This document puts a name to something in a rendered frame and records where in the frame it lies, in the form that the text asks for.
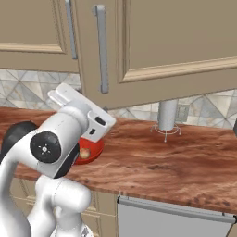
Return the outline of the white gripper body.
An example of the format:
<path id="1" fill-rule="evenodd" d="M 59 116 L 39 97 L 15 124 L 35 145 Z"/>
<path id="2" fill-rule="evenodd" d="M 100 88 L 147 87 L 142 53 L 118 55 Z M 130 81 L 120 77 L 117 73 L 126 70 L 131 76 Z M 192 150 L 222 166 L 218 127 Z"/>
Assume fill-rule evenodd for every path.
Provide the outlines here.
<path id="1" fill-rule="evenodd" d="M 64 82 L 60 83 L 54 90 L 49 91 L 47 94 L 51 100 L 60 106 L 64 106 L 66 103 L 72 100 L 79 100 L 80 102 L 90 106 L 93 112 L 97 114 L 103 115 L 106 113 L 103 108 L 99 107 L 94 102 L 90 101 L 87 97 Z"/>

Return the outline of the red bowl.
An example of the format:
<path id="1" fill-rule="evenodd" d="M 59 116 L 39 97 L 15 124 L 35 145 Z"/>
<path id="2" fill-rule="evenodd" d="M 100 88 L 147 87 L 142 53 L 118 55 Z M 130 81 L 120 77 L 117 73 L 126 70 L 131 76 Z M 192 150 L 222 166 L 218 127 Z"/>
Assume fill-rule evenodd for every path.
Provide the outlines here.
<path id="1" fill-rule="evenodd" d="M 96 160 L 104 150 L 104 141 L 100 139 L 93 143 L 87 139 L 79 139 L 80 152 L 75 165 L 85 165 Z"/>

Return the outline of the beige cabinet door, narrow panel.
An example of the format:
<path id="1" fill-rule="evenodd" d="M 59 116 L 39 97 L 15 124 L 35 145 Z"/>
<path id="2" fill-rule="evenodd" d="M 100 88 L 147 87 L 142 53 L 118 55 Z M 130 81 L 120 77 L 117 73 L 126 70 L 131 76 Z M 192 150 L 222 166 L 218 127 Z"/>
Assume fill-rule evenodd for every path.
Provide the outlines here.
<path id="1" fill-rule="evenodd" d="M 0 69 L 79 70 L 65 0 L 0 0 Z"/>

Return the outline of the beige base cabinet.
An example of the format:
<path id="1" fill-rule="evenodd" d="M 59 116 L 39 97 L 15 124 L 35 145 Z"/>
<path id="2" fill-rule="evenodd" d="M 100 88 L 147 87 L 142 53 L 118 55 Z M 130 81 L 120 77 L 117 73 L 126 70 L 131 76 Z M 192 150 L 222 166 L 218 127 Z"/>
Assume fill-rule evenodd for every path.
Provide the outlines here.
<path id="1" fill-rule="evenodd" d="M 35 181 L 14 178 L 11 182 L 10 194 L 25 216 L 35 203 L 34 187 Z M 114 194 L 92 191 L 91 204 L 81 215 L 94 237 L 119 237 L 116 200 Z"/>

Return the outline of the beige cabinet door, wide panel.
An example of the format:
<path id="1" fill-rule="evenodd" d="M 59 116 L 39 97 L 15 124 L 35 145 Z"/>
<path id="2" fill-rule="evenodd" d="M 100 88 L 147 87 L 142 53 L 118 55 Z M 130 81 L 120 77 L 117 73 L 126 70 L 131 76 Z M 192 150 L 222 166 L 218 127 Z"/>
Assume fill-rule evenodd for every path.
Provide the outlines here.
<path id="1" fill-rule="evenodd" d="M 108 93 L 94 5 L 106 7 Z M 81 87 L 109 109 L 237 88 L 237 0 L 74 0 Z"/>

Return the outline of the grey paper towel roll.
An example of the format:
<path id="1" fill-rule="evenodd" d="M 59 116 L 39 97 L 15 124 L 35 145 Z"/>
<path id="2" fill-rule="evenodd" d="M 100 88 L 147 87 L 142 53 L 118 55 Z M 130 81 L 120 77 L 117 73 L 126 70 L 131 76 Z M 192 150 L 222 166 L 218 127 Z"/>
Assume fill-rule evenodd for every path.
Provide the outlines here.
<path id="1" fill-rule="evenodd" d="M 171 131 L 174 128 L 178 100 L 168 100 L 159 103 L 158 128 L 162 131 Z"/>

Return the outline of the grey dishwasher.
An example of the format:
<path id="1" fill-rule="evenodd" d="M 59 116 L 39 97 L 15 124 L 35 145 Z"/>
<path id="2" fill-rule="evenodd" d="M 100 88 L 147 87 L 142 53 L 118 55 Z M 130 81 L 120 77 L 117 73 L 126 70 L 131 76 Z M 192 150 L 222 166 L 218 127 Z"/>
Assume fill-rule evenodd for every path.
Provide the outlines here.
<path id="1" fill-rule="evenodd" d="M 181 217 L 118 204 L 118 237 L 227 237 L 235 224 Z"/>

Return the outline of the grey wall socket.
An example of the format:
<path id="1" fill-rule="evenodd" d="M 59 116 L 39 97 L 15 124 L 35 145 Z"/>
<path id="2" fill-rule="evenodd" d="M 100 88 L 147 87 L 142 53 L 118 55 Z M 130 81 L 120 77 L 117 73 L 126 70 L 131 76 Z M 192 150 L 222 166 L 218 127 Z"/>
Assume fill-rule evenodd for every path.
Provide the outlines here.
<path id="1" fill-rule="evenodd" d="M 178 105 L 177 120 L 180 122 L 186 122 L 189 114 L 188 105 Z"/>

